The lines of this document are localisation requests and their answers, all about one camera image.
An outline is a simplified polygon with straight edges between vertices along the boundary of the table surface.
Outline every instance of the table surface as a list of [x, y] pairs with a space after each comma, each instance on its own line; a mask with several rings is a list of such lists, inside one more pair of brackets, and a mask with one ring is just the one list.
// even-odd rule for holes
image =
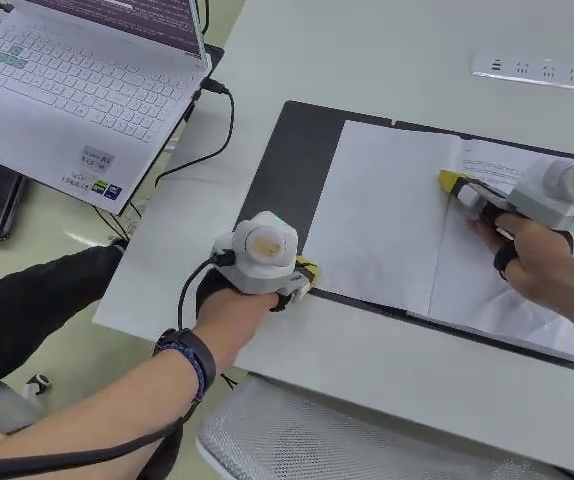
[[[574, 2], [336, 5], [247, 0], [214, 75], [235, 95], [232, 143], [161, 182], [96, 323], [150, 340], [174, 325], [287, 100], [574, 152], [574, 92], [469, 73], [478, 48], [574, 60]], [[224, 97], [204, 95], [174, 162], [218, 148], [228, 118]], [[237, 366], [574, 470], [568, 369], [313, 297], [271, 315]]]

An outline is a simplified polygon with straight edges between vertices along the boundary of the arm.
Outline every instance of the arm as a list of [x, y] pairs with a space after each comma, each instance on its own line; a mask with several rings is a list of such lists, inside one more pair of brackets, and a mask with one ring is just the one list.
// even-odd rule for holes
[[[520, 258], [505, 271], [507, 281], [525, 298], [574, 322], [574, 257], [559, 234], [515, 215], [502, 215], [497, 225], [514, 235]], [[506, 242], [481, 223], [476, 229], [492, 253]]]
[[[232, 365], [276, 303], [274, 294], [250, 297], [232, 290], [208, 298], [194, 333], [212, 352], [219, 372]], [[180, 353], [164, 351], [93, 397], [0, 442], [0, 458], [85, 451], [133, 440], [176, 421], [197, 390], [191, 364]], [[105, 464], [40, 478], [136, 478], [157, 446]]]

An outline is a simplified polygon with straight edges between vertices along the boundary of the paper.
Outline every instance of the paper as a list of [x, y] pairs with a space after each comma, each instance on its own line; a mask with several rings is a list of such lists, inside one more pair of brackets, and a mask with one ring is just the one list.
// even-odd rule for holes
[[[487, 142], [467, 142], [464, 173], [505, 193], [529, 166], [547, 156]], [[574, 361], [574, 325], [523, 299], [492, 268], [493, 256], [450, 204], [429, 317], [468, 331]]]
[[448, 204], [437, 176], [458, 152], [458, 137], [347, 122], [303, 250], [318, 287], [427, 313]]

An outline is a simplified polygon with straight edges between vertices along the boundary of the laptop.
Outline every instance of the laptop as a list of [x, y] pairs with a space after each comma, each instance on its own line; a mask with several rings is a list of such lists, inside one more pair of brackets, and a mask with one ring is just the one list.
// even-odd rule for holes
[[211, 70], [194, 0], [14, 4], [0, 165], [120, 213]]

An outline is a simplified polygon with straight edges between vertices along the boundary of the bracelet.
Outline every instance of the bracelet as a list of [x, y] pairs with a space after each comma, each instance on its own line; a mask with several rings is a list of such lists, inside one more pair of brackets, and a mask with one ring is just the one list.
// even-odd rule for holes
[[191, 348], [186, 347], [185, 345], [181, 345], [179, 343], [169, 343], [167, 345], [164, 345], [160, 349], [161, 352], [164, 352], [165, 350], [175, 350], [176, 352], [180, 353], [183, 357], [185, 357], [189, 361], [189, 363], [191, 363], [191, 366], [194, 367], [194, 370], [196, 371], [196, 376], [198, 377], [198, 393], [196, 393], [194, 402], [196, 403], [202, 402], [203, 398], [205, 397], [206, 375], [202, 365], [196, 359], [194, 351]]

